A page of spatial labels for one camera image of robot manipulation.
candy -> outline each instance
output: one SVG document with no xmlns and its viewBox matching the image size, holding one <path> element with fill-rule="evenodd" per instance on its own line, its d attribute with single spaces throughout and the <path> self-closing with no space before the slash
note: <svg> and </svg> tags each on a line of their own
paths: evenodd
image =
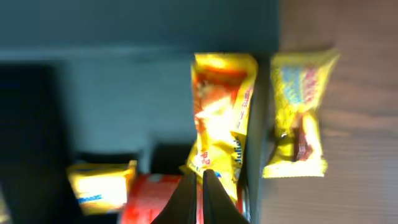
<svg viewBox="0 0 398 224">
<path fill-rule="evenodd" d="M 323 177 L 317 110 L 338 59 L 334 49 L 314 53 L 281 53 L 271 62 L 275 98 L 276 148 L 263 177 Z"/>
<path fill-rule="evenodd" d="M 213 169 L 234 201 L 256 75 L 248 54 L 195 54 L 192 65 L 197 141 L 182 170 L 196 172 L 201 182 L 203 171 Z"/>
</svg>

yellow packet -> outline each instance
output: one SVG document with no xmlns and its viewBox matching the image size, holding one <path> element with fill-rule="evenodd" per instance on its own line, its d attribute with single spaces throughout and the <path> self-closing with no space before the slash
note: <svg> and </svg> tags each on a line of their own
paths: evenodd
<svg viewBox="0 0 398 224">
<path fill-rule="evenodd" d="M 72 189 L 85 215 L 116 212 L 127 203 L 136 161 L 127 164 L 76 164 L 67 169 Z"/>
<path fill-rule="evenodd" d="M 280 53 L 271 62 L 276 149 L 263 177 L 323 177 L 317 109 L 337 59 L 335 49 Z"/>
<path fill-rule="evenodd" d="M 187 167 L 199 182 L 204 170 L 213 169 L 235 201 L 256 75 L 257 62 L 248 54 L 195 54 L 192 65 L 198 136 Z"/>
</svg>

wooden surface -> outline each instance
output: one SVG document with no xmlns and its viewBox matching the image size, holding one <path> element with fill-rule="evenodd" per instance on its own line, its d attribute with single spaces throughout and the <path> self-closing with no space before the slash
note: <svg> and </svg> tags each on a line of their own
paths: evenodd
<svg viewBox="0 0 398 224">
<path fill-rule="evenodd" d="M 262 223 L 398 223 L 398 1 L 281 0 L 280 49 L 341 52 L 320 122 L 325 178 L 265 180 Z"/>
</svg>

wooden table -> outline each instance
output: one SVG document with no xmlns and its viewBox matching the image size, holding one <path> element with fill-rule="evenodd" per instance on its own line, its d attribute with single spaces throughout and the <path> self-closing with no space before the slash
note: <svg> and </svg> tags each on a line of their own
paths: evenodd
<svg viewBox="0 0 398 224">
<path fill-rule="evenodd" d="M 265 180 L 262 223 L 398 223 L 398 1 L 281 0 L 282 51 L 334 45 L 325 178 Z"/>
</svg>

yellow candy wrapper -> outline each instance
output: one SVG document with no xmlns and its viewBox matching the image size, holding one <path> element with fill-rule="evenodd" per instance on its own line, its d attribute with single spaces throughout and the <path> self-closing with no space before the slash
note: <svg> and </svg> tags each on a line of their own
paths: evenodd
<svg viewBox="0 0 398 224">
<path fill-rule="evenodd" d="M 201 182 L 203 171 L 213 169 L 235 201 L 256 75 L 257 62 L 248 54 L 195 54 L 192 65 L 198 136 L 182 170 L 193 170 Z"/>
<path fill-rule="evenodd" d="M 276 54 L 271 62 L 275 97 L 275 152 L 263 177 L 323 177 L 317 109 L 338 59 L 335 49 Z"/>
<path fill-rule="evenodd" d="M 69 181 L 85 215 L 117 212 L 127 203 L 129 186 L 136 174 L 129 164 L 76 164 L 67 169 Z"/>
</svg>

